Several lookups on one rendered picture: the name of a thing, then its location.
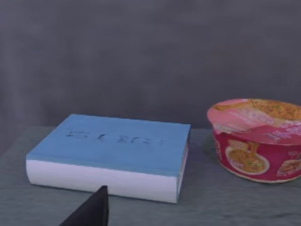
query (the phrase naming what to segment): gray wall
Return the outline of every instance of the gray wall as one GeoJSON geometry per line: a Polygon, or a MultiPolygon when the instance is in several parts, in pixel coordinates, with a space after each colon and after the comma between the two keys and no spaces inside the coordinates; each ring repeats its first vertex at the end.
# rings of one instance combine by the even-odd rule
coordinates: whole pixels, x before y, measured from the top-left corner
{"type": "Polygon", "coordinates": [[[208,127],[215,102],[301,104],[298,0],[1,0],[0,122],[70,113],[208,127]]]}

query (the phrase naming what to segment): table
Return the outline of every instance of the table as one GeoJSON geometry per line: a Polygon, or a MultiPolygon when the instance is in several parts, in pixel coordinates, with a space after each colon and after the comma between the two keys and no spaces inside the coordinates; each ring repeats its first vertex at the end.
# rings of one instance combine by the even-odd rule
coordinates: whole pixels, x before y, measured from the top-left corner
{"type": "MultiPolygon", "coordinates": [[[[53,127],[29,127],[0,158],[0,225],[59,225],[91,194],[29,184],[25,155],[53,127]]],[[[178,204],[110,196],[109,226],[296,226],[301,179],[265,185],[238,178],[217,162],[211,130],[191,132],[178,204]]]]}

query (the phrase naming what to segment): pink lid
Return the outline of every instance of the pink lid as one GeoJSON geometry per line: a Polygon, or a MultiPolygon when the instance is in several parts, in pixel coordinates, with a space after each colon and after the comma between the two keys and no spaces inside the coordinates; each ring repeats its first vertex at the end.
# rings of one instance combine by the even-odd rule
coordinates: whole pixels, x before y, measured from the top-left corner
{"type": "Polygon", "coordinates": [[[281,101],[234,99],[207,112],[216,133],[263,144],[301,145],[301,107],[281,101]]]}

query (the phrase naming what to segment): red packaging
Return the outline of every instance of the red packaging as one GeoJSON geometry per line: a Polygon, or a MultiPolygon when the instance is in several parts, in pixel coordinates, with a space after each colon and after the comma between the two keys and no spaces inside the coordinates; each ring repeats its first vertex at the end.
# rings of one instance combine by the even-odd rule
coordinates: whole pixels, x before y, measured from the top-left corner
{"type": "Polygon", "coordinates": [[[207,112],[220,164],[264,183],[301,176],[301,107],[264,99],[234,99],[207,112]]]}

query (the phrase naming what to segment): book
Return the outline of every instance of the book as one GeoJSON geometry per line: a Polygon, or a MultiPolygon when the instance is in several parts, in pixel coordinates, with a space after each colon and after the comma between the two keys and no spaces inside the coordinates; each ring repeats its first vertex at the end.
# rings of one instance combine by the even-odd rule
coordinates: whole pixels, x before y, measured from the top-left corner
{"type": "Polygon", "coordinates": [[[108,187],[102,186],[79,206],[60,226],[108,226],[108,187]]]}
{"type": "Polygon", "coordinates": [[[26,156],[33,185],[177,203],[190,125],[72,114],[26,156]]]}

